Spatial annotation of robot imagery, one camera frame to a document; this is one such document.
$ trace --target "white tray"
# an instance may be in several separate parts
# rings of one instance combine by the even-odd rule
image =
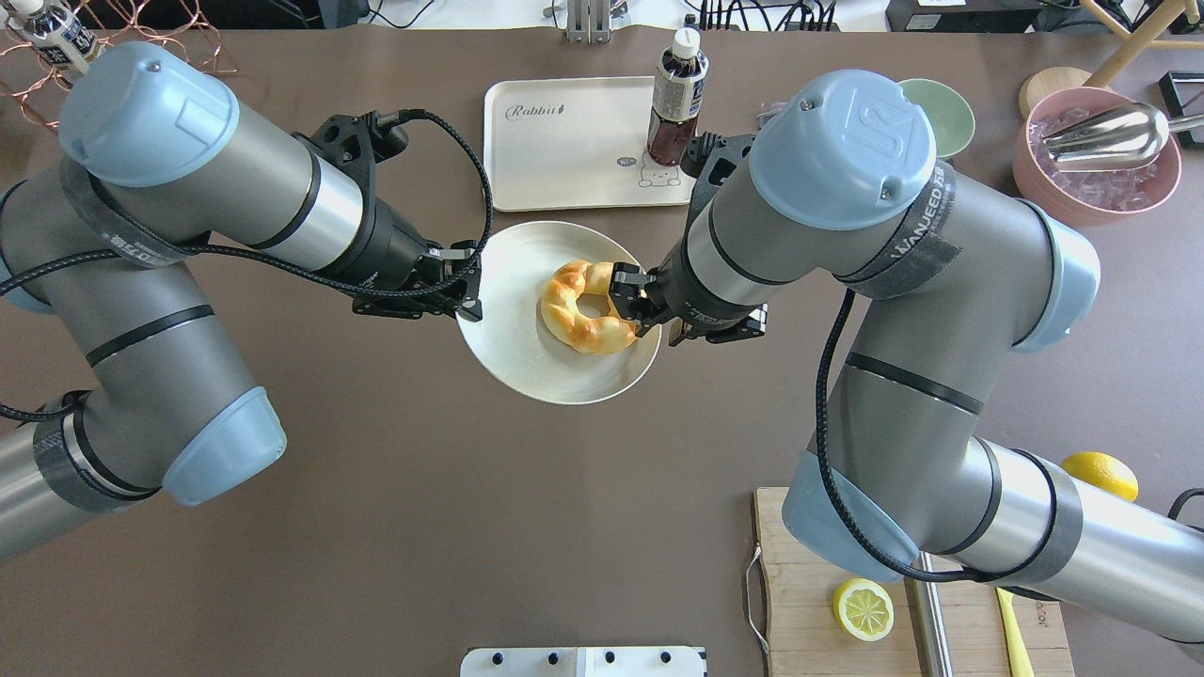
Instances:
[[[485,170],[503,212],[685,205],[694,179],[644,151],[651,77],[498,82]]]

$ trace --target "white mount plate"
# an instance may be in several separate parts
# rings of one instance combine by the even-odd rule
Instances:
[[[706,675],[706,649],[695,647],[473,649],[460,664],[460,677],[704,677]]]
[[[648,157],[653,77],[498,82],[485,170],[503,212],[690,202],[694,179]]]

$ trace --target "green bowl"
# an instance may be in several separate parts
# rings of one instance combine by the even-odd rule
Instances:
[[[925,78],[899,82],[903,94],[923,108],[937,137],[937,157],[949,159],[961,153],[974,139],[974,111],[966,99],[943,82]]]

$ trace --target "light blue joint cap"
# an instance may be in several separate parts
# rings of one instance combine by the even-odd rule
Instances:
[[[195,506],[250,479],[284,454],[284,430],[267,392],[252,388],[213,418],[167,469],[163,488]]]
[[[0,212],[4,211],[4,205],[5,202],[8,201],[8,195],[12,195],[18,188],[20,188],[22,183],[25,182],[22,181],[17,183],[8,190],[5,190],[4,195],[0,195]],[[0,254],[0,281],[8,279],[11,277],[12,277],[12,271],[8,270],[8,264],[4,261],[4,255]],[[29,311],[31,313],[37,313],[37,314],[54,314],[54,308],[39,301],[37,298],[35,298],[29,292],[25,292],[20,287],[5,294],[5,299],[8,299],[10,304],[17,306],[23,311]]]
[[[878,73],[832,71],[766,124],[749,155],[761,196],[825,230],[881,223],[920,194],[937,161],[923,110]]]
[[[1041,318],[1028,336],[1011,347],[1016,353],[1035,353],[1069,336],[1070,325],[1087,317],[1099,290],[1099,255],[1082,234],[1050,217],[1033,202],[1021,202],[1040,217],[1054,255],[1054,282]]]
[[[106,51],[71,89],[59,143],[102,181],[130,188],[188,176],[220,152],[238,126],[238,99],[149,42]]]
[[[920,548],[878,504],[836,469],[832,476],[854,520],[872,543],[904,564],[911,564],[920,557]],[[810,452],[803,452],[803,460],[781,505],[781,520],[801,543],[846,571],[880,583],[903,578],[867,553],[849,532],[824,490],[819,458]]]

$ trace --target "yellow knife handle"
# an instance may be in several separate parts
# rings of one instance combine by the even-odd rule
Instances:
[[[996,588],[995,594],[999,597],[999,612],[1003,614],[1003,636],[1008,641],[1011,677],[1033,677],[1033,664],[1028,660],[1028,649],[1025,648],[1025,638],[1020,636],[1016,611],[1011,607],[1014,595],[1003,588]]]

